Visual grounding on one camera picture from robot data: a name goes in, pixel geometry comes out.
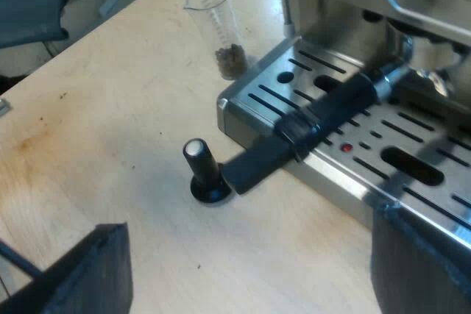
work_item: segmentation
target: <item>drip tray grille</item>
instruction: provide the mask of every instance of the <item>drip tray grille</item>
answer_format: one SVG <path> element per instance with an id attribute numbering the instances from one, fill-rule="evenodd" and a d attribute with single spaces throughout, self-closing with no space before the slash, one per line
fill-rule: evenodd
<path id="1" fill-rule="evenodd" d="M 285 46 L 269 54 L 276 57 L 268 56 L 263 70 L 219 97 L 219 127 L 243 146 L 358 70 L 355 62 L 303 40 Z M 471 249 L 471 129 L 464 124 L 471 120 L 446 103 L 437 109 L 436 102 L 433 95 L 398 88 L 388 102 L 340 126 L 311 153 L 310 162 L 288 170 L 329 197 L 340 187 L 330 192 L 309 182 L 318 180 L 322 168 L 313 161 L 327 163 L 338 171 L 328 176 L 332 185 L 347 176 L 379 199 L 399 201 Z M 343 149 L 345 144 L 351 148 Z"/>

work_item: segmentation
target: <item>clear plastic cup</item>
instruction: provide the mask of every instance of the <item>clear plastic cup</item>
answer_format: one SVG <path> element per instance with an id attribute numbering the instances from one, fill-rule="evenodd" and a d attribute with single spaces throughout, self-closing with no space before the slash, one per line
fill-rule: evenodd
<path id="1" fill-rule="evenodd" d="M 231 0 L 186 0 L 184 9 L 198 26 L 222 77 L 237 79 L 244 74 L 247 58 Z"/>

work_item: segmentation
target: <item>black chair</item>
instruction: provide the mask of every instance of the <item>black chair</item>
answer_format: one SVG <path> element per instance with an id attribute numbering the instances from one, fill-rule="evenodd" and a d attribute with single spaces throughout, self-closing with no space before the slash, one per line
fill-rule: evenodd
<path id="1" fill-rule="evenodd" d="M 60 14 L 68 0 L 0 0 L 0 49 L 45 40 L 65 40 Z"/>

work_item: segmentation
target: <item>black knob base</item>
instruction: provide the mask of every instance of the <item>black knob base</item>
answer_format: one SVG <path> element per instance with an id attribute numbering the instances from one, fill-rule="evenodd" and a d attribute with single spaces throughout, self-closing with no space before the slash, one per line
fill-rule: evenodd
<path id="1" fill-rule="evenodd" d="M 229 196 L 231 189 L 229 185 L 219 176 L 217 185 L 214 188 L 202 187 L 195 177 L 191 178 L 190 190 L 196 200 L 205 204 L 212 204 Z"/>

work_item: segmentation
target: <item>wooden table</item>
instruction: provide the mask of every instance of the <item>wooden table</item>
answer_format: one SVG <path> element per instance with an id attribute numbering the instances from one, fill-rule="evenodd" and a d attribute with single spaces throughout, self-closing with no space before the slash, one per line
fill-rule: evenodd
<path id="1" fill-rule="evenodd" d="M 369 231 L 285 171 L 220 207 L 191 196 L 184 142 L 219 161 L 241 148 L 216 126 L 229 82 L 184 1 L 137 0 L 5 94 L 1 237 L 46 268 L 126 221 L 132 313 L 379 313 Z M 283 37 L 280 0 L 233 1 L 260 59 Z"/>

